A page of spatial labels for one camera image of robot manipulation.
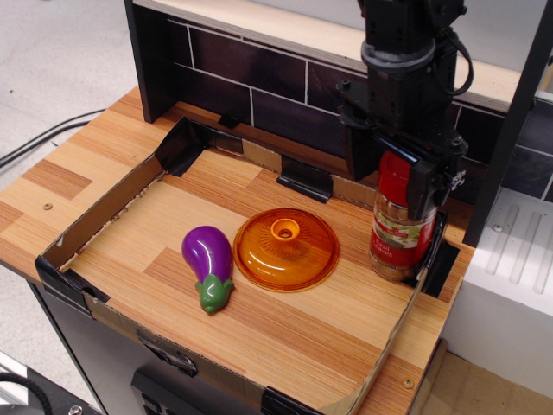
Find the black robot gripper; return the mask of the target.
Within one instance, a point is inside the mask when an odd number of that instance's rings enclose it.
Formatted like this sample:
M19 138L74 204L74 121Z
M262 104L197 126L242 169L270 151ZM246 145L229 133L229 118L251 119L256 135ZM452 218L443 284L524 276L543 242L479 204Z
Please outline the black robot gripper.
M371 175L384 147L404 153L412 162L410 220L441 208L450 188L464 182L460 161L467 143L448 120L448 108L469 84L456 90L454 79L454 64L429 64L409 73L370 68L366 81L343 79L336 85L342 97L340 141L349 174L355 181Z

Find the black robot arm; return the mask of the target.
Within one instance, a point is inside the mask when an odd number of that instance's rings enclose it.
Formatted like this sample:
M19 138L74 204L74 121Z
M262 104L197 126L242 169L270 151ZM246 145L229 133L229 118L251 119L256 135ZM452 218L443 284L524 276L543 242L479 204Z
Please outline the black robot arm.
M337 85L343 104L340 140L349 173L369 176L390 151L409 164L405 206L420 220L464 182L468 145L448 119L455 96L474 80L470 69L454 86L457 59L471 59L452 23L462 1L362 1L367 80Z

